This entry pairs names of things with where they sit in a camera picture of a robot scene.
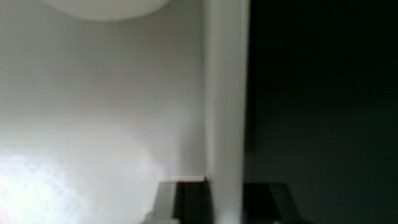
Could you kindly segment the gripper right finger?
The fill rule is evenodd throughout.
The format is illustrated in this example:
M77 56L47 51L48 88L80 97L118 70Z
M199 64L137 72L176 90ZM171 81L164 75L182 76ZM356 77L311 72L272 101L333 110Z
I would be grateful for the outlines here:
M288 185L283 183L272 183L271 192L279 214L278 222L281 224L311 224L303 217Z

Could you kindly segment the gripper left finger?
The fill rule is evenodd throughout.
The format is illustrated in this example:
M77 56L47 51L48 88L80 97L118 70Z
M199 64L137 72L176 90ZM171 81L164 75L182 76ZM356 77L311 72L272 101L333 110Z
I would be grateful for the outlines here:
M175 199L176 183L162 182L159 184L153 210L141 224L180 224L180 219L175 217Z

